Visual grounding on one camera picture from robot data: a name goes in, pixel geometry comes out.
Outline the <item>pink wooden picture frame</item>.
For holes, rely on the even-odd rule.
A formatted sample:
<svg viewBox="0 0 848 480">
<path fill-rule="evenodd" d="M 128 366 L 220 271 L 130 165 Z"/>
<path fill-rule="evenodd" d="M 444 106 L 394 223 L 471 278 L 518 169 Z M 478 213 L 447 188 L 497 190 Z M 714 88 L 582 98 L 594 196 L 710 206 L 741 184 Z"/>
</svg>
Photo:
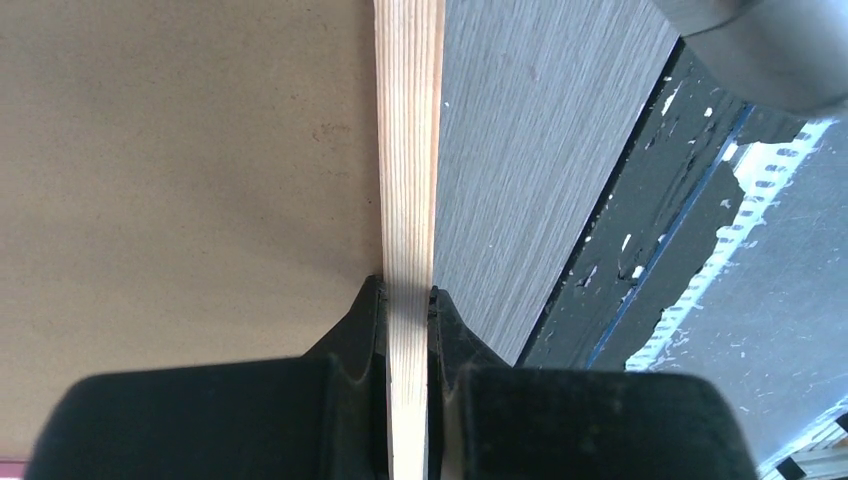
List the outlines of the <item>pink wooden picture frame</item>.
<svg viewBox="0 0 848 480">
<path fill-rule="evenodd" d="M 424 479 L 445 4 L 374 10 L 389 473 Z"/>
</svg>

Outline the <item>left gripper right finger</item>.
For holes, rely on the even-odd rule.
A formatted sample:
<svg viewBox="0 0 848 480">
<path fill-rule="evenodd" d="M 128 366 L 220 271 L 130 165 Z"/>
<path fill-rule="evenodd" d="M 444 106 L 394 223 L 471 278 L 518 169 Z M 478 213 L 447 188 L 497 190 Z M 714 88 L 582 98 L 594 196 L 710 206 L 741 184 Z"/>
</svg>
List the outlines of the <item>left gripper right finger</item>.
<svg viewBox="0 0 848 480">
<path fill-rule="evenodd" d="M 753 479 L 733 413 L 690 375 L 517 368 L 431 291 L 431 479 Z"/>
</svg>

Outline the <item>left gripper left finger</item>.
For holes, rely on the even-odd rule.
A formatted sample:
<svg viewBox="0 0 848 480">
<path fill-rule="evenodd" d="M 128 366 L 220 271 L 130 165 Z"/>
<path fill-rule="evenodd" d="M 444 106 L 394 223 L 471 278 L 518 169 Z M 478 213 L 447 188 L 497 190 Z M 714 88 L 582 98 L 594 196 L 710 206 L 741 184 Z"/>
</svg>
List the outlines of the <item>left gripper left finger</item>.
<svg viewBox="0 0 848 480">
<path fill-rule="evenodd" d="M 384 479 L 384 288 L 368 277 L 305 354 L 113 372 L 71 386 L 29 479 Z"/>
</svg>

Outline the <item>brown cardboard backing board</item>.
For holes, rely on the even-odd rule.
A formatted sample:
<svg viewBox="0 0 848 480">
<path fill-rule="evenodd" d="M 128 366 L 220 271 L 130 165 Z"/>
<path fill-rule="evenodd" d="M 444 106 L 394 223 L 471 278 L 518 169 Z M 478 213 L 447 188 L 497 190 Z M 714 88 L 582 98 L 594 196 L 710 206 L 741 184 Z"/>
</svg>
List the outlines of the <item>brown cardboard backing board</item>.
<svg viewBox="0 0 848 480">
<path fill-rule="evenodd" d="M 1 5 L 1 455 L 89 375 L 297 354 L 380 268 L 368 1 Z"/>
</svg>

